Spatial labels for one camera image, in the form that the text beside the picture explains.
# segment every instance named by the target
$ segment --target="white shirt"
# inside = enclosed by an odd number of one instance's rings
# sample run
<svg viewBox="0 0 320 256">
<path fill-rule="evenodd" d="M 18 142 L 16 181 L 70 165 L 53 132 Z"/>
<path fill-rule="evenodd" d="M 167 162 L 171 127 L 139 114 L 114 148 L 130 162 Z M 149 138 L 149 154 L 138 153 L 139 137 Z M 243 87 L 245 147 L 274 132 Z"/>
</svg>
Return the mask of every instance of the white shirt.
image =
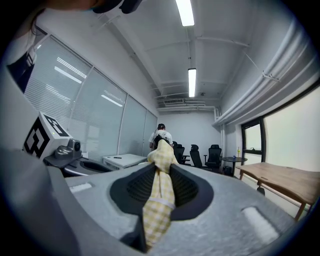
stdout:
<svg viewBox="0 0 320 256">
<path fill-rule="evenodd" d="M 160 135 L 162 138 L 167 139 L 169 141 L 169 144 L 172 145 L 172 136 L 169 132 L 166 130 L 157 130 L 155 133 L 153 132 L 150 136 L 149 142 L 153 143 L 154 139 L 157 137 L 157 135 Z"/>
</svg>

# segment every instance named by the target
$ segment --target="black cap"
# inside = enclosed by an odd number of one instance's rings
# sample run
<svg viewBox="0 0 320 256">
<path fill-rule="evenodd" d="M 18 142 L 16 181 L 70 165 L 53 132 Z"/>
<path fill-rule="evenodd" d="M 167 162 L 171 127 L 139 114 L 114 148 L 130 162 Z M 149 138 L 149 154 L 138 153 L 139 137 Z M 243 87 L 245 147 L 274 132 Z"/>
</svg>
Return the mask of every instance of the black cap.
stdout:
<svg viewBox="0 0 320 256">
<path fill-rule="evenodd" d="M 109 12 L 117 5 L 119 5 L 121 1 L 122 0 L 105 0 L 105 3 L 99 7 L 94 8 L 93 12 L 95 12 L 96 14 Z M 138 8 L 141 2 L 142 0 L 124 0 L 119 8 L 124 14 L 130 14 Z"/>
<path fill-rule="evenodd" d="M 166 128 L 166 126 L 163 123 L 158 124 L 158 130 L 164 129 L 164 128 Z"/>
</svg>

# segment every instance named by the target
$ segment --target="person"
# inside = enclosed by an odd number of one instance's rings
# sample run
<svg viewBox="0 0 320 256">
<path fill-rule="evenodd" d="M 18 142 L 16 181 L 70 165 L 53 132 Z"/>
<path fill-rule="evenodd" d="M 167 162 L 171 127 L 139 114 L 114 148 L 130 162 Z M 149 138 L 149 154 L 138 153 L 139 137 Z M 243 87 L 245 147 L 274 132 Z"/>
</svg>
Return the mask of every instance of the person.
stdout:
<svg viewBox="0 0 320 256">
<path fill-rule="evenodd" d="M 44 0 L 20 26 L 8 45 L 2 59 L 11 76 L 23 93 L 35 66 L 37 55 L 34 49 L 37 17 L 50 8 L 61 11 L 87 11 L 105 13 L 115 8 L 122 0 Z"/>
<path fill-rule="evenodd" d="M 150 149 L 154 150 L 155 149 L 155 141 L 158 141 L 156 138 L 161 137 L 165 141 L 167 141 L 170 146 L 173 148 L 173 141 L 172 141 L 172 136 L 169 132 L 166 131 L 166 126 L 163 123 L 159 123 L 157 127 L 157 131 L 153 132 L 150 136 L 149 139 L 149 147 Z"/>
</svg>

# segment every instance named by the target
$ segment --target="window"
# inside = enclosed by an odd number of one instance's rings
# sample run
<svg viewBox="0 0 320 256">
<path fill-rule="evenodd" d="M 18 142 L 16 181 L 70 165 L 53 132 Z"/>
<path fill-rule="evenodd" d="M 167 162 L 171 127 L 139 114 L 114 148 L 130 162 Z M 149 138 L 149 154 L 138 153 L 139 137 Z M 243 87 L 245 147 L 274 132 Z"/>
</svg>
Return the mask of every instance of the window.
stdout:
<svg viewBox="0 0 320 256">
<path fill-rule="evenodd" d="M 144 136 L 143 136 L 143 149 L 142 156 L 146 157 L 151 149 L 149 147 L 149 138 L 152 133 L 157 129 L 157 117 L 151 114 L 148 110 L 146 111 L 145 116 L 145 125 L 144 125 Z"/>
<path fill-rule="evenodd" d="M 37 49 L 36 58 L 24 94 L 37 110 L 67 128 L 73 103 L 91 66 L 52 36 Z"/>
<path fill-rule="evenodd" d="M 36 33 L 41 43 L 24 94 L 31 104 L 79 140 L 90 159 L 147 156 L 157 117 L 52 35 Z"/>
<path fill-rule="evenodd" d="M 102 161 L 117 155 L 127 94 L 93 69 L 79 93 L 69 125 L 88 157 Z"/>
<path fill-rule="evenodd" d="M 266 162 L 320 172 L 320 86 L 264 118 Z"/>
<path fill-rule="evenodd" d="M 126 100 L 121 125 L 119 155 L 142 156 L 147 110 L 130 96 Z"/>
<path fill-rule="evenodd" d="M 247 161 L 242 165 L 264 162 L 266 159 L 266 137 L 264 121 L 258 119 L 247 122 L 242 128 L 242 157 Z"/>
</svg>

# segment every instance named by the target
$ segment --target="white desk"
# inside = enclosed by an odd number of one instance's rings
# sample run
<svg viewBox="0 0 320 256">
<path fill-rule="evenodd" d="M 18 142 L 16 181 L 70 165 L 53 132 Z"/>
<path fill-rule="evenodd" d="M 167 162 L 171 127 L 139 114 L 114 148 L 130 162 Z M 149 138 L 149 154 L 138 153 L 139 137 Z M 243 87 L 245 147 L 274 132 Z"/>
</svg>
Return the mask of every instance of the white desk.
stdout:
<svg viewBox="0 0 320 256">
<path fill-rule="evenodd" d="M 145 156 L 139 156 L 135 154 L 120 154 L 103 157 L 103 164 L 109 169 L 121 170 L 131 166 L 136 166 L 139 163 L 145 162 L 147 158 Z"/>
</svg>

